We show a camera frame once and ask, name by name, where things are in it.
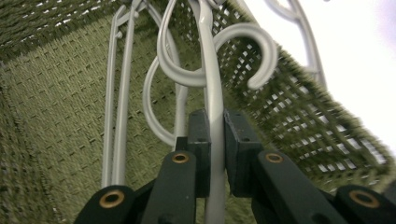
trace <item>brass screw insert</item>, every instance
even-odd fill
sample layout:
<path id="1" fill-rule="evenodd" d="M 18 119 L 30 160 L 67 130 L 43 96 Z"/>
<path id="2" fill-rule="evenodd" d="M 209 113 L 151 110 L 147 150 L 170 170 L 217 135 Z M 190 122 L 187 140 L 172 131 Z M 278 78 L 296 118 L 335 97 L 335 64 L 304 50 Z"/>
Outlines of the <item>brass screw insert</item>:
<path id="1" fill-rule="evenodd" d="M 125 195 L 119 189 L 114 189 L 102 196 L 99 204 L 104 208 L 112 208 L 123 202 Z"/>
<path id="2" fill-rule="evenodd" d="M 177 153 L 175 156 L 172 157 L 172 161 L 175 163 L 184 163 L 189 160 L 189 156 L 184 153 Z"/>
<path id="3" fill-rule="evenodd" d="M 358 203 L 362 206 L 368 208 L 377 208 L 379 207 L 379 201 L 372 194 L 365 192 L 363 190 L 355 189 L 349 192 L 349 197 L 353 200 L 353 202 Z"/>
<path id="4" fill-rule="evenodd" d="M 276 153 L 268 153 L 265 155 L 265 159 L 273 163 L 281 163 L 283 161 L 283 157 L 279 156 Z"/>

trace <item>hanger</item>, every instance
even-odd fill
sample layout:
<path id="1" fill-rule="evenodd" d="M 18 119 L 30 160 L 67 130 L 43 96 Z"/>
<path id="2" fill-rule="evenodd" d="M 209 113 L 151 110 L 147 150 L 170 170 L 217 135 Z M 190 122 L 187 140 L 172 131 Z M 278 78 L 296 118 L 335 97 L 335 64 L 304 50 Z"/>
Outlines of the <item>hanger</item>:
<path id="1" fill-rule="evenodd" d="M 205 107 L 210 123 L 212 148 L 214 148 L 211 155 L 211 190 L 210 196 L 206 199 L 205 223 L 223 223 L 225 203 L 224 145 L 222 142 L 224 132 L 222 123 L 223 102 L 216 52 L 222 44 L 238 36 L 250 37 L 258 42 L 265 57 L 262 57 L 259 71 L 247 83 L 251 89 L 257 90 L 272 75 L 276 67 L 277 50 L 271 36 L 260 27 L 248 23 L 232 25 L 213 37 L 213 1 L 190 0 L 189 3 L 197 20 L 200 34 L 202 68 L 195 71 L 185 70 L 175 65 L 166 52 L 165 34 L 176 0 L 169 1 L 164 12 L 157 42 L 158 61 L 165 74 L 176 83 L 189 87 L 205 87 Z"/>
<path id="2" fill-rule="evenodd" d="M 105 131 L 104 131 L 104 150 L 103 150 L 103 172 L 102 172 L 102 188 L 109 185 L 122 185 L 125 177 L 125 151 L 126 151 L 126 124 L 129 96 L 129 79 L 131 72 L 131 58 L 133 51 L 134 38 L 134 20 L 138 17 L 138 12 L 146 9 L 157 25 L 161 24 L 161 15 L 147 1 L 134 0 L 131 4 L 129 12 L 126 6 L 121 6 L 116 12 L 112 20 L 109 51 L 107 59 L 107 82 L 106 82 L 106 108 L 105 108 Z M 112 141 L 112 128 L 114 116 L 114 79 L 115 79 L 115 61 L 117 39 L 122 38 L 119 27 L 128 22 L 127 36 L 125 41 L 124 55 L 122 61 L 121 81 L 119 105 L 117 111 L 116 131 L 114 135 L 114 143 Z M 170 32 L 167 32 L 168 53 L 172 56 L 175 64 L 180 65 L 177 47 Z M 150 84 L 145 86 L 144 92 L 149 92 Z M 145 96 L 143 101 L 144 114 L 151 130 L 166 144 L 175 149 L 176 136 L 184 136 L 185 134 L 185 104 L 187 101 L 188 88 L 180 86 L 176 83 L 177 93 L 177 112 L 175 118 L 175 134 L 169 133 L 155 118 L 150 105 L 149 95 Z"/>
<path id="3" fill-rule="evenodd" d="M 201 39 L 202 65 L 196 71 L 182 69 L 177 57 L 175 42 L 168 32 L 167 26 L 172 15 L 176 0 L 171 0 L 161 20 L 160 14 L 148 1 L 134 0 L 128 13 L 124 13 L 126 7 L 122 6 L 113 18 L 107 68 L 106 85 L 106 115 L 105 115 L 105 141 L 102 186 L 122 185 L 125 175 L 125 147 L 126 147 L 126 123 L 129 93 L 129 78 L 131 71 L 132 43 L 134 34 L 134 20 L 140 10 L 147 9 L 151 17 L 160 24 L 160 32 L 157 42 L 158 57 L 154 59 L 145 79 L 143 89 L 143 106 L 148 126 L 166 144 L 173 146 L 176 137 L 185 135 L 184 112 L 187 100 L 188 87 L 205 88 L 205 108 L 210 122 L 212 147 L 211 168 L 211 195 L 206 201 L 206 223 L 224 222 L 225 202 L 225 179 L 224 179 L 224 145 L 223 145 L 223 102 L 221 92 L 221 80 L 219 76 L 219 64 L 216 52 L 222 44 L 231 38 L 247 36 L 254 39 L 262 50 L 262 64 L 258 72 L 248 81 L 247 85 L 257 90 L 272 75 L 277 61 L 276 45 L 263 29 L 257 25 L 239 23 L 220 31 L 213 37 L 211 30 L 213 24 L 212 8 L 218 8 L 218 3 L 223 0 L 189 0 L 197 19 L 198 30 Z M 118 27 L 128 22 L 125 50 L 122 62 L 119 106 L 117 112 L 116 131 L 114 140 L 114 154 L 111 165 L 111 135 L 114 99 L 114 73 L 115 73 L 115 47 L 117 38 L 121 37 Z M 166 131 L 161 123 L 155 118 L 150 105 L 150 86 L 155 70 L 160 65 L 171 79 L 176 82 L 177 112 L 175 119 L 175 133 Z"/>
<path id="4" fill-rule="evenodd" d="M 291 9 L 282 7 L 276 0 L 265 1 L 274 12 L 284 19 L 298 23 L 305 42 L 305 50 L 308 54 L 308 66 L 304 69 L 313 76 L 317 83 L 326 89 L 326 78 L 320 62 L 318 47 L 308 19 L 306 18 L 303 8 L 298 0 L 288 0 L 291 5 Z"/>

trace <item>white background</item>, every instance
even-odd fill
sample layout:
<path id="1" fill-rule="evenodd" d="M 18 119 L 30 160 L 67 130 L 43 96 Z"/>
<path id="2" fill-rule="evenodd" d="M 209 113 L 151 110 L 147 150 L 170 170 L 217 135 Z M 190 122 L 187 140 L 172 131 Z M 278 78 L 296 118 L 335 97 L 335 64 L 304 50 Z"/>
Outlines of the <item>white background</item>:
<path id="1" fill-rule="evenodd" d="M 287 0 L 279 1 L 288 7 Z M 246 0 L 262 28 L 300 64 L 304 42 L 296 24 L 264 0 Z M 300 0 L 318 44 L 332 98 L 396 156 L 396 1 Z"/>

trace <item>woven basket wall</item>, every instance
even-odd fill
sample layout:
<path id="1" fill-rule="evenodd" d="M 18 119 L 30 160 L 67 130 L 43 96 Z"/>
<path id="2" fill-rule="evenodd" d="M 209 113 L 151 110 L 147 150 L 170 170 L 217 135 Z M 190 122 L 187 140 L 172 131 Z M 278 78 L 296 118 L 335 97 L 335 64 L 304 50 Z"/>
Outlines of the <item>woven basket wall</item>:
<path id="1" fill-rule="evenodd" d="M 161 12 L 166 1 L 151 1 Z M 119 2 L 22 1 L 0 3 L 0 223 L 72 223 L 100 188 L 106 60 L 112 15 Z M 251 21 L 233 3 L 214 11 L 214 29 Z M 173 14 L 172 31 L 182 65 L 200 67 L 195 20 L 186 2 Z M 158 28 L 147 12 L 135 27 L 129 103 L 127 185 L 137 189 L 156 176 L 170 148 L 145 122 L 141 95 L 156 55 Z M 123 42 L 118 44 L 120 73 Z M 260 57 L 249 39 L 219 51 L 224 101 L 242 111 L 266 148 L 289 155 L 319 188 L 345 184 L 381 191 L 394 178 L 394 161 L 281 50 L 277 69 L 259 91 L 247 80 Z M 152 104 L 172 130 L 175 85 L 162 71 Z M 188 111 L 204 107 L 203 91 L 190 89 Z M 199 200 L 198 223 L 202 223 Z M 249 201 L 227 200 L 227 223 L 254 223 Z"/>

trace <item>green wicker basket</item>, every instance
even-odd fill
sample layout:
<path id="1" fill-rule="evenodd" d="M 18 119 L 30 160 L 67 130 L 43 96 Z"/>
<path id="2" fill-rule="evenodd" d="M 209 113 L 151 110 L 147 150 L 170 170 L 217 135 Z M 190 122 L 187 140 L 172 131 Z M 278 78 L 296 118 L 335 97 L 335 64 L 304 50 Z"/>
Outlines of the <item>green wicker basket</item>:
<path id="1" fill-rule="evenodd" d="M 151 1 L 163 12 L 166 1 Z M 106 57 L 114 1 L 22 1 L 0 3 L 0 223 L 71 223 L 100 188 L 106 91 Z M 214 34 L 252 21 L 233 2 L 214 11 Z M 192 11 L 180 1 L 172 32 L 182 66 L 200 67 Z M 170 148 L 145 122 L 141 94 L 156 55 L 158 28 L 147 12 L 135 27 L 128 123 L 127 185 L 137 189 L 159 171 Z M 118 59 L 122 58 L 122 41 Z M 257 45 L 245 38 L 219 51 L 224 101 L 243 111 L 266 148 L 289 155 L 319 188 L 345 184 L 382 191 L 395 176 L 388 151 L 357 119 L 281 50 L 277 69 L 259 91 L 247 80 L 260 63 Z M 117 61 L 117 72 L 120 61 Z M 152 103 L 172 130 L 174 83 L 158 71 Z M 190 90 L 188 112 L 204 107 L 200 89 Z M 202 222 L 202 202 L 197 222 Z M 228 196 L 226 223 L 254 223 L 249 201 Z"/>

